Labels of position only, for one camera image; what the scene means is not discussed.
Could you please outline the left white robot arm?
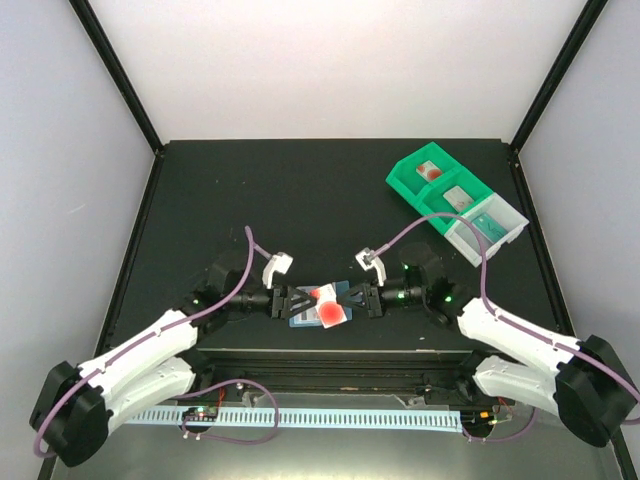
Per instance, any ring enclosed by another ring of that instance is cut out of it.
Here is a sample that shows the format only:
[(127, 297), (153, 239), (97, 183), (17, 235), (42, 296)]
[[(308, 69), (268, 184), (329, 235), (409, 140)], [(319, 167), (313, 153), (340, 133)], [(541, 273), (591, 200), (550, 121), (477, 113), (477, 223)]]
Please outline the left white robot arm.
[(312, 294), (281, 281), (292, 262), (276, 253), (256, 275), (251, 262), (225, 254), (190, 293), (138, 334), (81, 364), (52, 367), (29, 418), (35, 455), (77, 466), (146, 409), (172, 398), (207, 397), (215, 376), (196, 345), (231, 314), (287, 320), (316, 306)]

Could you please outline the red dot credit card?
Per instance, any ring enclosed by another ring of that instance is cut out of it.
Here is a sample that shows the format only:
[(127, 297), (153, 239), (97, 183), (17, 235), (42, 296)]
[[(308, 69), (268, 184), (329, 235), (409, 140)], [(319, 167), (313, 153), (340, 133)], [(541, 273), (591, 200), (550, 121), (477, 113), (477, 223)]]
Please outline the red dot credit card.
[(345, 310), (338, 303), (338, 295), (332, 284), (316, 287), (311, 290), (310, 295), (316, 300), (315, 312), (325, 329), (347, 321)]

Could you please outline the clear white bin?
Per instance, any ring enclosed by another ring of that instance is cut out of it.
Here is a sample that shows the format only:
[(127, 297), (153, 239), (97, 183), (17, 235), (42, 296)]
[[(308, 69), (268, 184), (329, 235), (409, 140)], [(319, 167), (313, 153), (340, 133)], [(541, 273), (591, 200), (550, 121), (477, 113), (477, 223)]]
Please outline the clear white bin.
[[(497, 193), (474, 205), (462, 218), (479, 232), (487, 260), (504, 244), (514, 241), (529, 224), (518, 210)], [(454, 220), (445, 239), (474, 267), (481, 264), (480, 244), (465, 223)]]

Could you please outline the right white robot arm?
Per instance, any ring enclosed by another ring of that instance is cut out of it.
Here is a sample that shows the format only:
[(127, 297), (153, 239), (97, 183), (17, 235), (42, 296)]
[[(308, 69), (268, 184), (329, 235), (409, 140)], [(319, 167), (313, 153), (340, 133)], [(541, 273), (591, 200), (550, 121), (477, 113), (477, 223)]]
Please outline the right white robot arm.
[(579, 340), (510, 316), (452, 282), (427, 244), (401, 250), (403, 275), (394, 280), (387, 279), (372, 250), (364, 249), (356, 259), (377, 277), (341, 293), (340, 305), (370, 318), (391, 308), (419, 306), (435, 325), (496, 349), (494, 355), (473, 352), (462, 364), (454, 379), (461, 400), (503, 397), (527, 404), (558, 417), (574, 436), (599, 448), (638, 405), (638, 392), (610, 343), (595, 335)]

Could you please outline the blue card holder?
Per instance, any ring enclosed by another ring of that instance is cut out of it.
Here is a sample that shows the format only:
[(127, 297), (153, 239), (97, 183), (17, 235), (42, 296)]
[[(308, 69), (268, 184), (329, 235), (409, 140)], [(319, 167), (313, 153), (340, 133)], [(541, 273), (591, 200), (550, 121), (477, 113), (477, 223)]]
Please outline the blue card holder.
[[(335, 288), (335, 290), (337, 292), (337, 295), (339, 295), (340, 293), (344, 292), (345, 290), (348, 290), (349, 287), (350, 287), (348, 281), (333, 282), (331, 284), (334, 286), (334, 288)], [(311, 292), (311, 290), (316, 288), (316, 287), (319, 287), (319, 286), (302, 286), (300, 288), (304, 289), (304, 290), (308, 290), (308, 291)]]

